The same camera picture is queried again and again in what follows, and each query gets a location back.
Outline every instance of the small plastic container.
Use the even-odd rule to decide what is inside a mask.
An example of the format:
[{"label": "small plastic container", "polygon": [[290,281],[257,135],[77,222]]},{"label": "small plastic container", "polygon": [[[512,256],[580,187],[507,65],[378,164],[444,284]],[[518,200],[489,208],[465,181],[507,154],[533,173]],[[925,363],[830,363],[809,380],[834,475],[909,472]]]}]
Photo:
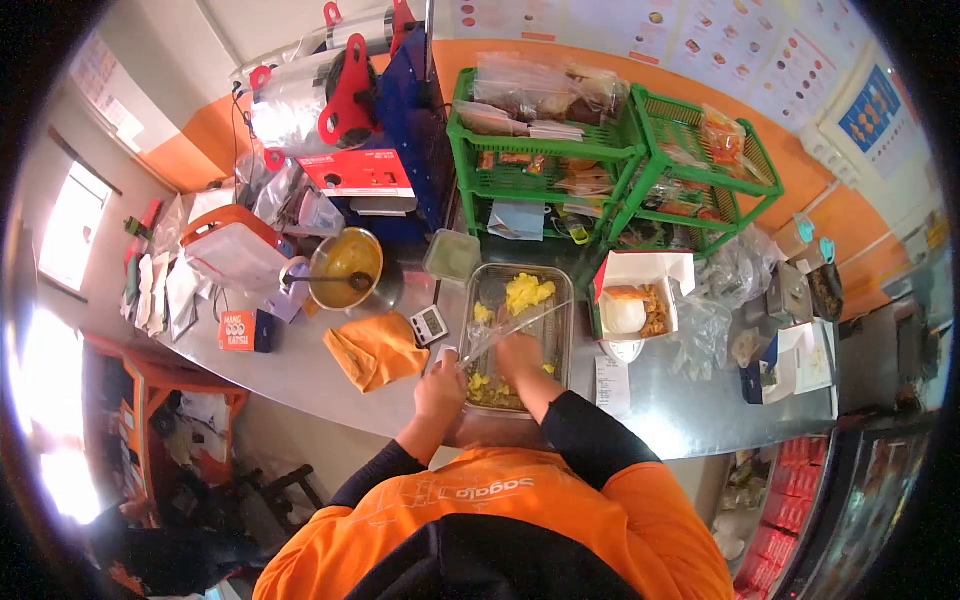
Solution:
[{"label": "small plastic container", "polygon": [[434,279],[460,287],[480,264],[480,240],[451,229],[437,229],[423,259],[423,269]]},{"label": "small plastic container", "polygon": [[806,247],[806,250],[793,257],[793,263],[797,270],[808,275],[824,265],[833,264],[836,257],[836,245],[826,237],[821,237],[813,241]]},{"label": "small plastic container", "polygon": [[806,250],[813,241],[813,221],[804,214],[793,215],[793,220],[774,234],[773,240],[780,247],[786,260]]}]

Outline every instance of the metal tray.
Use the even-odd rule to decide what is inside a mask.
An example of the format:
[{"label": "metal tray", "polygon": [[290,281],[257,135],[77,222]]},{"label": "metal tray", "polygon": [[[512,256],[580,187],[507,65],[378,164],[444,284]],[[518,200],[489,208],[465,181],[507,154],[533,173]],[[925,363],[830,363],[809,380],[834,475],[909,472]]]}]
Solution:
[{"label": "metal tray", "polygon": [[[506,286],[507,283],[514,280],[521,273],[536,276],[540,283],[553,281],[557,287],[556,293],[544,302],[528,308],[520,313],[516,319],[533,317],[536,314],[550,310],[558,304],[563,304],[567,300],[573,299],[573,282],[566,273],[555,267],[536,267],[533,265],[517,265],[507,263],[487,263],[477,269],[467,286],[467,308],[464,315],[464,327],[460,333],[460,355],[463,356],[468,351],[468,328],[473,321],[473,305],[481,301],[481,288],[487,288],[494,282]],[[491,299],[484,298],[482,302],[494,313],[498,311],[500,305],[491,305]],[[553,377],[564,387],[568,387],[570,379],[570,354],[573,349],[573,315],[574,304],[571,302],[567,306],[553,312],[543,319],[531,323],[521,329],[523,333],[531,335],[540,340],[543,347],[543,361],[554,365],[556,370]],[[499,373],[496,370],[495,348],[488,349],[477,361],[468,368],[468,374],[479,372],[488,376],[491,381],[496,381]],[[474,409],[491,411],[499,417],[514,417],[530,419],[530,413],[526,410],[515,410],[511,408],[501,408],[494,406],[485,406],[477,404],[467,399],[467,405]]]}]

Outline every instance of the wire mesh tray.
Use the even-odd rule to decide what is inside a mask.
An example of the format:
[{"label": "wire mesh tray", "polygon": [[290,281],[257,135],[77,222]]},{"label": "wire mesh tray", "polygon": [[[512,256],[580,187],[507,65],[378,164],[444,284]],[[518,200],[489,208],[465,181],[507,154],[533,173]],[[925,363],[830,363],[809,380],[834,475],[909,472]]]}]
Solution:
[{"label": "wire mesh tray", "polygon": [[[473,306],[476,302],[482,303],[496,315],[505,301],[505,286],[521,273],[535,276],[540,284],[552,281],[557,290],[553,296],[536,306],[527,308],[516,317],[518,323],[542,314],[551,308],[573,299],[573,282],[560,269],[554,267],[536,267],[533,265],[517,265],[505,263],[488,263],[477,269],[470,278],[467,286],[467,310],[464,315],[464,328],[460,334],[460,355],[470,353],[470,328],[473,323]],[[570,378],[570,353],[573,348],[573,315],[574,302],[554,311],[520,331],[540,340],[543,347],[543,362],[554,367],[553,377],[564,387],[568,387]],[[467,369],[467,376],[480,373],[490,378],[489,390],[496,388],[499,373],[496,368],[496,349],[489,348]],[[484,398],[473,401],[469,397],[467,404],[483,410],[494,411],[501,416],[516,416],[529,418],[530,414],[523,407],[516,392],[503,398],[503,401]]]}]

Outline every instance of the receipt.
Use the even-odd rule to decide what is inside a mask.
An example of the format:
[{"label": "receipt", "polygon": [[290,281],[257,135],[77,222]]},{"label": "receipt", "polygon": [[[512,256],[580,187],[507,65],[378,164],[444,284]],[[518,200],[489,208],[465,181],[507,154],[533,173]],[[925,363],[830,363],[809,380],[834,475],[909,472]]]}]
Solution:
[{"label": "receipt", "polygon": [[597,356],[597,406],[613,417],[630,412],[630,367],[609,356]]}]

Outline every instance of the refrigerator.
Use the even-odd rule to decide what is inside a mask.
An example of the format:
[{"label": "refrigerator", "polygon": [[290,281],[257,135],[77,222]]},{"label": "refrigerator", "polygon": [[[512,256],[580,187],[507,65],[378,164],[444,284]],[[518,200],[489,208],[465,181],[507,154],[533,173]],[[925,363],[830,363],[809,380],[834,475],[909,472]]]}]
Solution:
[{"label": "refrigerator", "polygon": [[823,438],[784,443],[734,579],[736,597],[837,600],[856,593],[910,498],[936,417],[843,418],[819,458]]}]

